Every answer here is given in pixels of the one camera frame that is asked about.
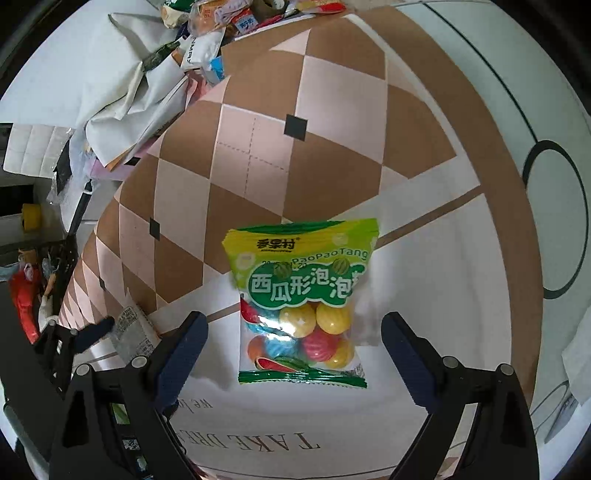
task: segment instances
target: blue gum ball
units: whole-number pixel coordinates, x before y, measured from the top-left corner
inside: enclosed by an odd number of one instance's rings
[[[298,340],[286,335],[267,335],[265,337],[265,349],[271,359],[284,355],[296,357],[298,347]]]
[[[246,327],[252,333],[254,333],[256,335],[267,335],[268,333],[275,333],[277,331],[272,328],[265,327],[264,325],[262,325],[260,323],[249,323],[249,322],[244,322],[244,323],[246,323]]]

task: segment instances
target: red bag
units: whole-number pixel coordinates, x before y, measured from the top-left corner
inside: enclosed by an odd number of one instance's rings
[[[22,329],[31,343],[35,343],[39,338],[39,329],[33,315],[33,303],[40,281],[41,273],[36,267],[33,268],[32,282],[26,279],[24,270],[19,270],[8,281],[12,303],[17,309]]]

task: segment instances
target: watermelon bubble gum package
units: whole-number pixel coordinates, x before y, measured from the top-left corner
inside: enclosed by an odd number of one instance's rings
[[[350,338],[350,297],[378,238],[376,219],[230,230],[240,292],[238,381],[366,388]]]

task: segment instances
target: gum ball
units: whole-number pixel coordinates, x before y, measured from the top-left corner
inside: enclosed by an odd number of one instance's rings
[[[262,323],[246,323],[246,328],[248,328],[252,333],[256,335],[266,335],[267,333],[277,333],[279,330],[274,330],[272,328],[264,326]]]
[[[351,314],[348,307],[337,309],[321,303],[316,309],[316,322],[326,333],[339,335],[351,328]]]
[[[265,350],[271,359],[278,356],[297,356],[298,341],[287,335],[268,335],[265,337]]]
[[[310,360],[325,362],[335,354],[339,337],[330,335],[317,326],[314,332],[302,339],[301,343]]]
[[[254,337],[249,343],[247,348],[248,358],[254,362],[257,358],[266,356],[265,351],[265,337],[262,335]]]
[[[330,357],[324,364],[328,368],[344,368],[355,356],[355,350],[351,342],[345,338],[339,339],[335,354]]]
[[[295,338],[304,338],[316,327],[314,309],[304,303],[300,307],[285,307],[279,314],[280,329]]]

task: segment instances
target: watermelon illustration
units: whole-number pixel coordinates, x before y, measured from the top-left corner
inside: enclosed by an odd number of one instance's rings
[[[285,372],[288,374],[297,372],[295,368],[286,367],[285,365],[282,365],[279,362],[270,360],[269,358],[265,358],[263,356],[256,359],[255,365],[257,368],[260,368],[261,370],[273,370],[275,372]]]
[[[287,373],[300,372],[309,369],[306,362],[291,356],[278,356],[274,360],[260,357],[256,359],[255,365],[259,369]]]
[[[259,323],[258,312],[246,300],[240,299],[240,314],[247,323]]]
[[[333,272],[337,275],[345,275],[350,266],[351,263],[346,258],[337,258],[332,262],[330,268],[332,268]]]
[[[277,262],[273,265],[273,275],[279,280],[286,280],[291,275],[291,264],[288,262]]]

